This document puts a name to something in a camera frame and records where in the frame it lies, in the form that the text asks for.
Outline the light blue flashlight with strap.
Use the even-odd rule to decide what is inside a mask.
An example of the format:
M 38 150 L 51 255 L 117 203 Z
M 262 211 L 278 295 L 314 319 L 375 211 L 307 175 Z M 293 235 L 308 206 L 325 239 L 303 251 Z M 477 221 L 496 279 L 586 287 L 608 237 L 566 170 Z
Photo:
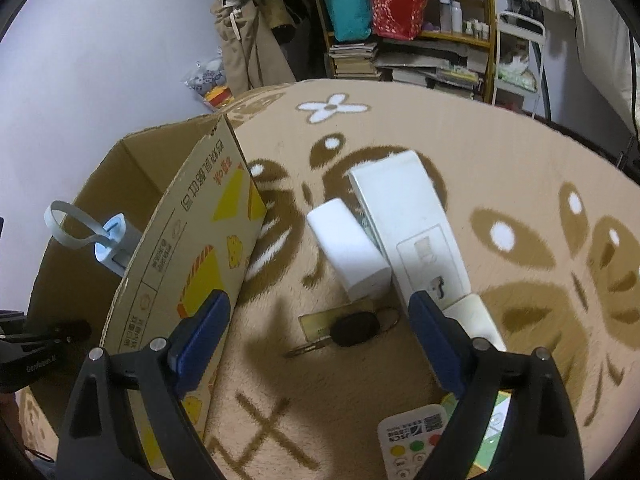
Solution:
M 62 227 L 59 218 L 76 220 L 89 230 L 89 235 L 84 238 L 74 237 Z M 47 206 L 43 220 L 58 243 L 71 250 L 91 246 L 96 261 L 121 278 L 142 237 L 141 231 L 123 214 L 115 214 L 101 224 L 90 214 L 62 200 L 54 200 Z

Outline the small white adapter box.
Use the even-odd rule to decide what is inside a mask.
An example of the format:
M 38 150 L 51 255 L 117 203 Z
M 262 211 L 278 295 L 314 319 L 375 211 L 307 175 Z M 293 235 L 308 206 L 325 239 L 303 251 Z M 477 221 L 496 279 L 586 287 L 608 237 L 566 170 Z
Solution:
M 469 294 L 446 307 L 444 315 L 456 320 L 470 338 L 487 339 L 499 351 L 506 351 L 506 345 L 484 302 L 477 294 Z

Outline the black car key bunch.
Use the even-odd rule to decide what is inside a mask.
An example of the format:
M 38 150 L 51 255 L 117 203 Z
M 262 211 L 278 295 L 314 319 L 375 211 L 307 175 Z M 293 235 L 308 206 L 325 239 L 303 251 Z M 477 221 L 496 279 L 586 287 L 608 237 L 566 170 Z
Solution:
M 392 307 L 349 313 L 334 321 L 325 335 L 285 352 L 283 356 L 285 359 L 293 359 L 327 346 L 340 348 L 360 346 L 392 330 L 399 323 L 400 318 L 400 311 Z

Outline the brown cardboard box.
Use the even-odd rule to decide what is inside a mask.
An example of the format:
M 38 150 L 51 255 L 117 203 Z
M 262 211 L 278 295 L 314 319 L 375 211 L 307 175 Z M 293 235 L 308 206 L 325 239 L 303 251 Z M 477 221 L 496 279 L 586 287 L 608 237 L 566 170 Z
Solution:
M 142 237 L 121 278 L 91 246 L 71 250 L 50 233 L 27 310 L 31 330 L 87 321 L 89 338 L 69 346 L 32 394 L 58 436 L 88 353 L 114 356 L 169 337 L 214 290 L 239 299 L 266 206 L 229 118 L 205 115 L 125 136 L 70 203 L 104 224 L 123 214 Z M 204 441 L 212 389 L 229 324 L 198 385 L 181 399 Z M 139 391 L 128 393 L 143 452 L 157 476 L 172 478 Z

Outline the gold NFC smart card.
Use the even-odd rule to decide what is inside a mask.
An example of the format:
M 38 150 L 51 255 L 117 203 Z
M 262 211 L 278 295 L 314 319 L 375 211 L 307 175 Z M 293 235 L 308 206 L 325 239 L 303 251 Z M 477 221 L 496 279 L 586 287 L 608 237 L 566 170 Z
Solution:
M 337 320 L 360 311 L 373 312 L 374 304 L 371 301 L 352 302 L 341 307 L 303 314 L 298 318 L 298 322 L 306 341 L 314 342 L 326 336 Z

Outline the green white card package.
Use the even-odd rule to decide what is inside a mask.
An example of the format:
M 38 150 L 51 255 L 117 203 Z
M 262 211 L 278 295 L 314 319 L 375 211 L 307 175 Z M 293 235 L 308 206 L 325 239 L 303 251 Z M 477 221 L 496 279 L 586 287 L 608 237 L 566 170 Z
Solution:
M 489 419 L 486 427 L 483 440 L 480 441 L 480 448 L 477 451 L 472 467 L 466 475 L 466 478 L 471 479 L 488 471 L 502 436 L 503 427 L 506 423 L 506 414 L 508 414 L 509 411 L 510 401 L 510 391 L 500 390 L 497 393 L 495 405 L 492 409 L 491 418 Z

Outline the beige patterned carpet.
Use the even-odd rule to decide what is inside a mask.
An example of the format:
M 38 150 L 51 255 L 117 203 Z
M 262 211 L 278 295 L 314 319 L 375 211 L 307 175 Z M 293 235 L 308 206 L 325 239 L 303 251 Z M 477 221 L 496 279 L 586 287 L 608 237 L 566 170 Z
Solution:
M 28 307 L 90 344 L 168 335 L 214 288 L 231 320 L 184 407 L 230 479 L 405 479 L 431 442 L 387 417 L 450 395 L 406 318 L 427 290 L 472 336 L 549 350 L 584 475 L 639 411 L 639 188 L 535 119 L 434 90 L 334 79 L 247 92 L 142 130 L 88 166 L 75 204 L 142 235 L 123 274 L 50 242 Z

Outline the small white rounded box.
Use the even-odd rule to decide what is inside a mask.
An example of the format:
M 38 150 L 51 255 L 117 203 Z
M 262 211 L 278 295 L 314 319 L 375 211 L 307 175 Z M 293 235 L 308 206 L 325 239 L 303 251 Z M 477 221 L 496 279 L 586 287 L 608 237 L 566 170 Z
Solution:
M 340 198 L 309 211 L 306 220 L 349 300 L 388 292 L 390 265 Z

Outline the long white box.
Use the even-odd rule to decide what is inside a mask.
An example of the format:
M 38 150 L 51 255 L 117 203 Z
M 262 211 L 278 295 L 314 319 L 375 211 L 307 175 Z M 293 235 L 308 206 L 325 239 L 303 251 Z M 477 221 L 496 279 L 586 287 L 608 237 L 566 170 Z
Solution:
M 428 292 L 445 310 L 471 292 L 442 201 L 418 154 L 404 151 L 352 168 L 348 178 L 402 304 Z

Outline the plush toy bag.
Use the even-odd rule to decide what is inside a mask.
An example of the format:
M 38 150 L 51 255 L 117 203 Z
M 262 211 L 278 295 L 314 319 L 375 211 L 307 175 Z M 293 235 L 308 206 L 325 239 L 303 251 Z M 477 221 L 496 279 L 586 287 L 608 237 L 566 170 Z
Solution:
M 197 62 L 183 83 L 214 112 L 233 101 L 221 56 L 210 58 L 206 62 Z

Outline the beige hanging coat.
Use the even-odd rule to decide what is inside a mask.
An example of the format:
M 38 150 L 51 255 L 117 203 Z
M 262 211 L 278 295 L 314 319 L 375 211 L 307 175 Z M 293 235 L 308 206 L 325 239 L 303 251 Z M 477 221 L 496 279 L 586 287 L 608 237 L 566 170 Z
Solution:
M 280 44 L 254 0 L 240 6 L 226 6 L 216 0 L 210 12 L 232 96 L 238 98 L 256 88 L 295 81 Z

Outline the white metal trolley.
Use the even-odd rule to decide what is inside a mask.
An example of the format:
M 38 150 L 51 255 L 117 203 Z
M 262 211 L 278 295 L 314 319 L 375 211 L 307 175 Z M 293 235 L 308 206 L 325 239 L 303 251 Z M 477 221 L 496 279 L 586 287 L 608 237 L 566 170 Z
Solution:
M 530 107 L 524 113 L 530 117 L 537 115 L 546 42 L 547 29 L 543 22 L 513 11 L 497 15 L 492 105 L 529 102 Z

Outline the wooden bookshelf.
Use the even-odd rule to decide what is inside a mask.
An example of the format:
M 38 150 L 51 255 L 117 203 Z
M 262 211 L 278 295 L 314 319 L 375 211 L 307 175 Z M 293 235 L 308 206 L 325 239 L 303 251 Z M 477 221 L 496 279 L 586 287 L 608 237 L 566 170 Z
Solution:
M 334 78 L 329 47 L 376 42 L 374 64 L 382 77 L 370 81 L 417 84 L 489 102 L 495 75 L 494 0 L 428 0 L 422 30 L 413 40 L 375 36 L 371 22 L 371 35 L 366 40 L 349 42 L 336 40 L 324 0 L 316 0 L 316 5 L 329 77 Z

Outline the red patterned gift bag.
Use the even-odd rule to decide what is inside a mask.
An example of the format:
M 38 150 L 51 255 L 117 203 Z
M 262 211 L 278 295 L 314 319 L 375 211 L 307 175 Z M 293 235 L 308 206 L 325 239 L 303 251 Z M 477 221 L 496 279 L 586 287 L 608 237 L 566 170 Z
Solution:
M 420 35 L 428 0 L 371 0 L 375 36 L 413 40 Z

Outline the teal storage bag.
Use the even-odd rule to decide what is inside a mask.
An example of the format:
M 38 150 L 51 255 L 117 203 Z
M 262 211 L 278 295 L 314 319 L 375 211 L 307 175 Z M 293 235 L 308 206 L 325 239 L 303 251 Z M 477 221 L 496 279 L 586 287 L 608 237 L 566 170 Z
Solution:
M 370 0 L 324 0 L 337 41 L 366 40 L 371 35 Z

